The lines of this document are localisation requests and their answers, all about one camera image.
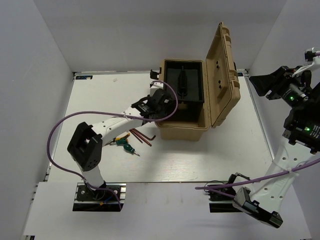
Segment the green orange stubby screwdriver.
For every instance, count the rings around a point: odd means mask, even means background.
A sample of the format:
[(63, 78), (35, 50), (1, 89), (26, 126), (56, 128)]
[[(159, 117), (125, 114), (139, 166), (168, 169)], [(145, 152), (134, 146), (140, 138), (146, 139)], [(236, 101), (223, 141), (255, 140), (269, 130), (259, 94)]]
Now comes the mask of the green orange stubby screwdriver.
[(117, 145), (117, 146), (123, 146), (123, 145), (125, 145), (125, 144), (127, 144), (128, 143), (128, 139), (126, 138), (126, 137), (123, 137), (123, 138), (117, 138), (116, 140), (115, 140), (115, 144)]

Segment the tan plastic toolbox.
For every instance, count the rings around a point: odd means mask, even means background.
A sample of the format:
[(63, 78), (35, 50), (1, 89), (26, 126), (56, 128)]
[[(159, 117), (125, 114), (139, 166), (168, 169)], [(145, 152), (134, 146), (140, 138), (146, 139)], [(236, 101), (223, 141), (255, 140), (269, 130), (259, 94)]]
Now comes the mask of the tan plastic toolbox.
[[(224, 122), (241, 98), (230, 30), (220, 22), (204, 60), (166, 58), (159, 71), (150, 71), (151, 79), (164, 83), (165, 60), (202, 62), (204, 103), (178, 100), (174, 115), (156, 124), (160, 137), (163, 140), (199, 141), (209, 128), (218, 127)], [(175, 93), (168, 83), (163, 88), (170, 94)]]

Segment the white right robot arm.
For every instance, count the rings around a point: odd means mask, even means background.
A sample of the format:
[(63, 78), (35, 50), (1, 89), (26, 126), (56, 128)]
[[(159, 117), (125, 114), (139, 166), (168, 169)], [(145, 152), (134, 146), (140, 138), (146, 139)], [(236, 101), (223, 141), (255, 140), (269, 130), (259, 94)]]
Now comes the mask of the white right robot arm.
[(279, 228), (280, 207), (303, 167), (320, 151), (320, 86), (311, 87), (310, 66), (281, 66), (268, 75), (251, 76), (257, 94), (284, 100), (291, 108), (283, 127), (278, 151), (264, 177), (250, 186), (232, 182), (225, 188), (233, 207), (256, 220)]

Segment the blue label sticker left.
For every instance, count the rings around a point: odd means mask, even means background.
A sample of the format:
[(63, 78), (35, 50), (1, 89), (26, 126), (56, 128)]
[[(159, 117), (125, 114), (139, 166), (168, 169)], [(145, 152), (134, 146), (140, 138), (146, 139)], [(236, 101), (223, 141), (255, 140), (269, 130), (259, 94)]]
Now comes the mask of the blue label sticker left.
[(92, 75), (78, 75), (75, 77), (76, 80), (92, 80)]

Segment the yellow black needle-nose pliers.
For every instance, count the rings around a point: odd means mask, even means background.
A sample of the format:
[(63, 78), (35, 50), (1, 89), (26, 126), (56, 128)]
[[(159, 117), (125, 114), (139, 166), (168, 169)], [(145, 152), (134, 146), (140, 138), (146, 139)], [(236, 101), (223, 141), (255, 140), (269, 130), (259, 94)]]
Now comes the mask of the yellow black needle-nose pliers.
[(114, 145), (116, 144), (115, 141), (116, 139), (120, 139), (120, 138), (128, 138), (130, 136), (130, 133), (124, 135), (124, 136), (121, 136), (121, 137), (115, 137), (113, 138), (111, 141), (107, 142), (106, 145)]

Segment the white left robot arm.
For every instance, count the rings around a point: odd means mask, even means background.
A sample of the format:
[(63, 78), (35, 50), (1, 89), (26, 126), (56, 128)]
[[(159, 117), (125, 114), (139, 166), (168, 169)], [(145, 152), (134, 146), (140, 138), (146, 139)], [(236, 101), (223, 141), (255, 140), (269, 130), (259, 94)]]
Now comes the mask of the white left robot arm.
[(160, 88), (153, 95), (141, 98), (122, 113), (115, 113), (107, 120), (78, 124), (67, 151), (78, 165), (82, 178), (89, 187), (90, 196), (99, 200), (106, 193), (105, 181), (99, 169), (103, 147), (124, 132), (148, 122), (161, 122), (170, 118), (177, 108), (177, 94)]

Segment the black toolbox tray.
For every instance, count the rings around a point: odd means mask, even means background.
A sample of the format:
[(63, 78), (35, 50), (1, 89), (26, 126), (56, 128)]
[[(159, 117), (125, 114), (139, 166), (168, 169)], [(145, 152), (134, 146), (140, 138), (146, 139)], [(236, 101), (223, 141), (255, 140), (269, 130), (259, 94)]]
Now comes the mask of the black toolbox tray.
[(164, 82), (172, 87), (180, 103), (204, 103), (202, 62), (165, 60), (163, 73)]

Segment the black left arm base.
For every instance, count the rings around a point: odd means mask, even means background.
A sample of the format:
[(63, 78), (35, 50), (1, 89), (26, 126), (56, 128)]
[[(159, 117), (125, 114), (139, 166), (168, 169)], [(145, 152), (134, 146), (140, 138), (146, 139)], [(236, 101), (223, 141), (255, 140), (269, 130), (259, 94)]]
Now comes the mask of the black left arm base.
[(125, 200), (126, 195), (126, 184), (125, 183), (111, 183), (106, 185), (107, 190), (94, 190), (87, 186), (85, 183), (78, 183), (75, 200), (81, 203), (84, 202), (117, 202), (115, 195), (117, 195), (120, 201)]

